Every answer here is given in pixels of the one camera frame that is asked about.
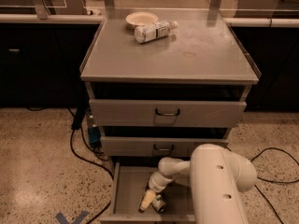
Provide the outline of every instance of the gray cabinet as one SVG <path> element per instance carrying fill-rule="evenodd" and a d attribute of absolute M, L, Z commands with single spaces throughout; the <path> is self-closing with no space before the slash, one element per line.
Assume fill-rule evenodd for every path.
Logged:
<path fill-rule="evenodd" d="M 211 20 L 200 10 L 148 11 L 178 21 L 177 30 L 140 45 L 126 30 L 125 17 L 133 11 L 112 9 L 81 66 L 104 152 L 135 161 L 134 167 L 117 163 L 110 216 L 102 217 L 102 223 L 194 222 L 186 179 L 185 185 L 169 189 L 185 195 L 181 200 L 186 205 L 173 201 L 168 213 L 138 214 L 155 168 L 138 167 L 137 161 L 188 159 L 201 144 L 225 146 L 250 86 L 258 82 L 221 16 Z"/>

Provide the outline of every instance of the open drawer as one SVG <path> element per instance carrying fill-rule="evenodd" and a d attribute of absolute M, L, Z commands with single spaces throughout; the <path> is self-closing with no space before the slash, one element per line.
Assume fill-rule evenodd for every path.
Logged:
<path fill-rule="evenodd" d="M 156 213 L 151 206 L 144 213 L 138 212 L 150 175 L 155 171 L 157 168 L 120 166 L 117 163 L 109 214 L 100 217 L 101 223 L 195 223 L 190 181 L 186 176 L 165 189 L 167 207 L 162 214 Z"/>

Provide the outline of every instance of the white bowl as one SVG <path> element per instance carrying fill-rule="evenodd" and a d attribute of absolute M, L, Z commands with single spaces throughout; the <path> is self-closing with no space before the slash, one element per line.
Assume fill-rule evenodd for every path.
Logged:
<path fill-rule="evenodd" d="M 144 26 L 152 24 L 159 20 L 156 14 L 150 12 L 135 12 L 129 14 L 125 20 L 132 26 L 136 28 L 137 26 Z"/>

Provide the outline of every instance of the drawer handle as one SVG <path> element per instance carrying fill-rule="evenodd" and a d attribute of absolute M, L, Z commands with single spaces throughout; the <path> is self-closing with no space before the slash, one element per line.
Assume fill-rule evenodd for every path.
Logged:
<path fill-rule="evenodd" d="M 180 110 L 178 109 L 177 113 L 160 113 L 159 110 L 156 108 L 156 115 L 157 116 L 179 116 Z"/>
<path fill-rule="evenodd" d="M 172 145 L 170 148 L 157 148 L 156 145 L 153 145 L 153 149 L 158 152 L 167 152 L 167 155 L 165 156 L 168 156 L 171 154 L 172 150 L 175 149 L 175 146 Z"/>

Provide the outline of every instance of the small object in drawer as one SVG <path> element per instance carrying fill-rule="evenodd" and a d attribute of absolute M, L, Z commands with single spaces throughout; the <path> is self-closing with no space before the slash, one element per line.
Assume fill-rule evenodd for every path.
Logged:
<path fill-rule="evenodd" d="M 152 203 L 152 201 L 156 198 L 156 192 L 154 192 L 152 189 L 148 189 L 143 196 L 142 202 L 139 207 L 139 212 L 143 213 L 145 210 L 148 209 L 149 205 Z"/>
<path fill-rule="evenodd" d="M 167 206 L 167 202 L 164 195 L 158 194 L 156 198 L 152 201 L 151 205 L 157 213 L 162 213 Z"/>

